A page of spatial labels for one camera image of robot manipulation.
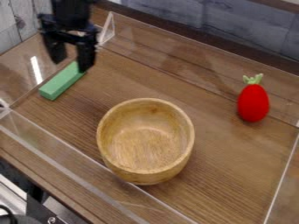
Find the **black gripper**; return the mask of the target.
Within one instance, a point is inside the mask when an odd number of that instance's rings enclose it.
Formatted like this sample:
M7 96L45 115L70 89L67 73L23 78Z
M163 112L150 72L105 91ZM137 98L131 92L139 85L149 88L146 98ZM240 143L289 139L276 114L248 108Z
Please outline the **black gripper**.
M51 13L41 13L43 43L55 64L67 59L66 43L77 45L79 71L95 65L99 30L90 22L91 8L99 0L51 0Z

